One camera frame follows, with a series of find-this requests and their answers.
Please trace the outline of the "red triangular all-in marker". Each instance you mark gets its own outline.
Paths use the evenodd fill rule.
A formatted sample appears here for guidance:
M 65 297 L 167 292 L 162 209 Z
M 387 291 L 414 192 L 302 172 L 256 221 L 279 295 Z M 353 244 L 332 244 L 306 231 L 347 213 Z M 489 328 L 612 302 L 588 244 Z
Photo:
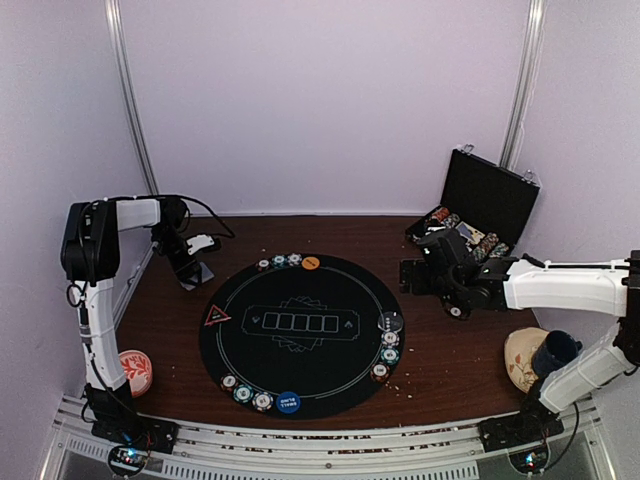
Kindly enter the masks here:
M 226 322 L 230 319 L 231 317 L 221 308 L 219 308 L 217 305 L 212 305 L 206 313 L 203 326 L 211 327 L 213 325 Z

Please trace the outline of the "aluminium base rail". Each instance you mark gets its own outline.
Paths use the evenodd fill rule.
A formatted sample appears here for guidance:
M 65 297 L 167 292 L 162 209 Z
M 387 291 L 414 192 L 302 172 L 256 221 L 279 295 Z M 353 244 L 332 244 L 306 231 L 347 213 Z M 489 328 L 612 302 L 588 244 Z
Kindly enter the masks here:
M 63 396 L 47 436 L 36 479 L 118 479 L 107 466 L 112 443 L 91 435 L 83 401 Z M 543 474 L 511 465 L 516 449 L 485 452 L 477 428 L 485 418 L 369 430 L 268 430 L 174 420 L 170 454 L 151 453 L 132 479 L 621 479 L 598 410 L 579 401 L 580 423 L 561 460 Z M 550 463 L 568 444 L 565 431 L 548 439 Z

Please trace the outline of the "yellow big blind button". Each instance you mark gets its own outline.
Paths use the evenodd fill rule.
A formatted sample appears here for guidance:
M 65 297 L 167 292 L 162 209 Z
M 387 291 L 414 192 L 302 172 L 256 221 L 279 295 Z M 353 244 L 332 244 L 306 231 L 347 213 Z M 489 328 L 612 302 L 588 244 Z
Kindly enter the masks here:
M 320 267 L 320 259 L 316 256 L 306 256 L 302 259 L 301 266 L 308 271 L 316 270 Z

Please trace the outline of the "blue patterned card deck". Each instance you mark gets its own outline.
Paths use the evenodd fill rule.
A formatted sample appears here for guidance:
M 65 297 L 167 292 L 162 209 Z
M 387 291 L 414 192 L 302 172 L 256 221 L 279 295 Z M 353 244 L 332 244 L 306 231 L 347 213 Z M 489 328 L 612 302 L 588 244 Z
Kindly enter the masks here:
M 191 291 L 212 280 L 214 277 L 215 275 L 209 267 L 204 262 L 200 262 L 199 269 L 196 273 L 185 280 L 181 280 L 180 284 L 187 291 Z

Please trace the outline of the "round wooden coaster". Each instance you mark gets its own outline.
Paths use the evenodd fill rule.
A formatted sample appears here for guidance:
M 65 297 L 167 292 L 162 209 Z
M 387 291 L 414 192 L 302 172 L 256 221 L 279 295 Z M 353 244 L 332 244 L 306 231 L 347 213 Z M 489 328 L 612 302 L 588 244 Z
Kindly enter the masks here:
M 504 344 L 504 360 L 512 383 L 527 393 L 539 377 L 534 373 L 532 356 L 550 331 L 541 328 L 524 328 L 512 332 Z

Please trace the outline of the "right chip rows in case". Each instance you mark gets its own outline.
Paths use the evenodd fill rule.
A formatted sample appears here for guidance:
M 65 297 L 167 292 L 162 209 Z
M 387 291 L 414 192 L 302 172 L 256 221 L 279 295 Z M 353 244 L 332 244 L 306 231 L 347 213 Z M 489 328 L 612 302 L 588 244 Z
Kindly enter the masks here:
M 501 258 L 510 250 L 508 244 L 502 242 L 494 232 L 486 234 L 479 244 L 472 250 L 472 256 L 478 263 L 490 258 Z

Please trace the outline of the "blue white chip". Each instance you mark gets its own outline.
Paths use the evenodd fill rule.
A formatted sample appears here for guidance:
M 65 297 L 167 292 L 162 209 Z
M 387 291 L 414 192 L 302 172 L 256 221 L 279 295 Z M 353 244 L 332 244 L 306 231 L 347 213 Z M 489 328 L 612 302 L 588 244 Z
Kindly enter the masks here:
M 400 344 L 400 336 L 397 332 L 386 331 L 381 336 L 381 343 L 384 348 L 395 348 Z
M 289 266 L 297 266 L 302 262 L 302 256 L 298 253 L 291 253 L 287 256 L 287 264 Z
M 252 405 L 259 412 L 267 412 L 274 405 L 274 398 L 268 392 L 257 392 L 252 398 Z

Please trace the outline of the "aluminium frame post right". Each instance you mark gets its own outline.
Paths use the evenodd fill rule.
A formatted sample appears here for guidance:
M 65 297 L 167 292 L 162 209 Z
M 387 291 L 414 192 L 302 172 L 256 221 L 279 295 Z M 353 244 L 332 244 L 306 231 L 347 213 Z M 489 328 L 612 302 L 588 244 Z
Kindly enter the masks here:
M 538 70 L 546 4 L 544 0 L 529 2 L 516 90 L 499 161 L 499 165 L 507 170 L 515 169 L 519 155 L 525 115 Z

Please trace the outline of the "aluminium frame post left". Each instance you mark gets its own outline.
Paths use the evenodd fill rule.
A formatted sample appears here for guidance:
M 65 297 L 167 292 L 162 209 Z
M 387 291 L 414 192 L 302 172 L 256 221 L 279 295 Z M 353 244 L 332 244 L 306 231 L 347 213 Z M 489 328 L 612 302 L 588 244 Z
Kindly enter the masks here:
M 119 83 L 125 107 L 125 117 L 133 141 L 136 159 L 141 169 L 147 192 L 152 195 L 160 193 L 159 184 L 154 173 L 148 152 L 141 116 L 135 95 L 135 88 L 129 65 L 129 58 L 122 22 L 121 6 L 118 0 L 105 0 L 106 22 L 115 57 Z

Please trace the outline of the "clear round dealer button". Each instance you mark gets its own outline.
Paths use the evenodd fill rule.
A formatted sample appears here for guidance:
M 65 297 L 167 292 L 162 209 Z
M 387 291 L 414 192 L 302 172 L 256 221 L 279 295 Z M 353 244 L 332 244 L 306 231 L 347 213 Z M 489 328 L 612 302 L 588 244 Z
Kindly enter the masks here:
M 396 311 L 387 311 L 379 316 L 377 325 L 383 332 L 397 333 L 404 328 L 404 318 Z

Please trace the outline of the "blue small blind button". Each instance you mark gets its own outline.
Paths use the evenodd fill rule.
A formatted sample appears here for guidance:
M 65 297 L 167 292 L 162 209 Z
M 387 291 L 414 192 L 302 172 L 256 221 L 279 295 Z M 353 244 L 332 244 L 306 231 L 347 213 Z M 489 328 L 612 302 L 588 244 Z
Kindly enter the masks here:
M 279 412 L 291 415 L 300 409 L 301 398 L 295 392 L 285 391 L 278 395 L 275 405 Z

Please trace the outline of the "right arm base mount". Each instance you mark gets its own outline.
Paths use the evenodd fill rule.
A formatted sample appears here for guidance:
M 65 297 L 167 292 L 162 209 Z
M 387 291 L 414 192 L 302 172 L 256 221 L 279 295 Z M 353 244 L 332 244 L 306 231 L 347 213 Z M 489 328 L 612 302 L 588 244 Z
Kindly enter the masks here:
M 549 464 L 548 439 L 562 434 L 564 425 L 539 401 L 526 401 L 513 415 L 494 417 L 478 424 L 485 452 L 516 449 L 511 465 L 522 474 L 541 473 Z

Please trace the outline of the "aluminium frame post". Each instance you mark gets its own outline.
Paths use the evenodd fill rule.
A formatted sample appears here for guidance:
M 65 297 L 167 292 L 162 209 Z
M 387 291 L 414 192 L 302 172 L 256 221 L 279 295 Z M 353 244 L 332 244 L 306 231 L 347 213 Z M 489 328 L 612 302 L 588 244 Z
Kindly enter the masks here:
M 141 116 L 135 95 L 135 88 L 129 65 L 129 58 L 122 22 L 121 6 L 118 0 L 105 0 L 106 22 L 115 57 L 119 83 L 125 107 L 125 117 L 133 141 L 136 159 L 141 169 L 147 192 L 152 195 L 160 193 L 159 184 L 154 173 L 148 152 Z
M 507 170 L 515 169 L 519 155 L 525 115 L 538 70 L 546 4 L 544 0 L 529 2 L 516 90 L 499 161 L 499 165 Z

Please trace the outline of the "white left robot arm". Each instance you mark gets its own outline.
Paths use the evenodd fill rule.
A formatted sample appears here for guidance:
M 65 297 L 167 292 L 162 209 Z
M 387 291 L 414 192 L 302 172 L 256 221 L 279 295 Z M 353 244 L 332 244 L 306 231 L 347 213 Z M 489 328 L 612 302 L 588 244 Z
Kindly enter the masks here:
M 70 207 L 61 264 L 70 282 L 68 301 L 78 311 L 86 378 L 93 388 L 116 391 L 127 382 L 119 359 L 112 302 L 120 266 L 120 233 L 150 229 L 152 243 L 169 259 L 188 290 L 212 277 L 196 255 L 217 242 L 208 234 L 182 237 L 186 214 L 184 199 L 175 195 L 107 198 Z

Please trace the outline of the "green chip row in case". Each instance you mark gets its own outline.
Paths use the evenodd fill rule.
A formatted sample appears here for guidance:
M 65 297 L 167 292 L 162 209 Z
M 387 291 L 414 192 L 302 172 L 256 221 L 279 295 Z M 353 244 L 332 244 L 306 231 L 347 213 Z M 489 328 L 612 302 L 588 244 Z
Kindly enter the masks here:
M 443 225 L 447 228 L 455 228 L 461 222 L 457 214 L 450 214 L 443 220 Z

